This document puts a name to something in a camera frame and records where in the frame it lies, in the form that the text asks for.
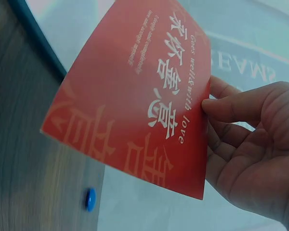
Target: blue pushpin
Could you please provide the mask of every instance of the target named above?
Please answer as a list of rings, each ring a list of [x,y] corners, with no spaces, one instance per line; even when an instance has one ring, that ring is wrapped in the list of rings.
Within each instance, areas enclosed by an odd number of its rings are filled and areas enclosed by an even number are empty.
[[[95,207],[96,193],[95,189],[88,189],[86,196],[86,208],[88,212],[92,212]]]

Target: red envelope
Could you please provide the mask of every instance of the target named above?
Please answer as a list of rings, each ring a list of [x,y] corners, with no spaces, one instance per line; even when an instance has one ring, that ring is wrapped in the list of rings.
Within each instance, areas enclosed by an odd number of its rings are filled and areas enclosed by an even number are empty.
[[[209,78],[210,42],[176,0],[117,0],[65,77],[42,131],[202,199]]]

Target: white surface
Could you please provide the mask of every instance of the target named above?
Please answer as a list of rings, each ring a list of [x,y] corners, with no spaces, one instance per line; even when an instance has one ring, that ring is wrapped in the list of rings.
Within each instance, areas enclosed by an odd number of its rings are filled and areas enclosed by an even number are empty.
[[[27,0],[27,2],[59,60],[65,69],[69,70],[113,1]],[[229,42],[237,42],[262,53],[268,52],[266,55],[289,65],[289,38],[288,46],[278,48],[280,43],[285,42],[282,40],[284,37],[282,33],[268,39],[273,32],[257,27],[252,18],[237,20],[240,10],[245,9],[244,4],[248,4],[247,1],[236,1],[236,5],[240,2],[241,6],[232,9],[232,15],[221,12],[219,5],[222,2],[224,11],[231,10],[235,3],[231,0],[181,2],[213,37],[225,38]],[[234,25],[229,26],[228,20],[234,21]],[[238,29],[235,30],[231,28],[232,26],[237,26]],[[280,29],[283,33],[289,33],[289,27],[281,25]],[[205,188],[204,201],[198,201],[106,167],[98,231],[109,230],[284,231],[285,229],[275,221],[232,206],[208,184]]]

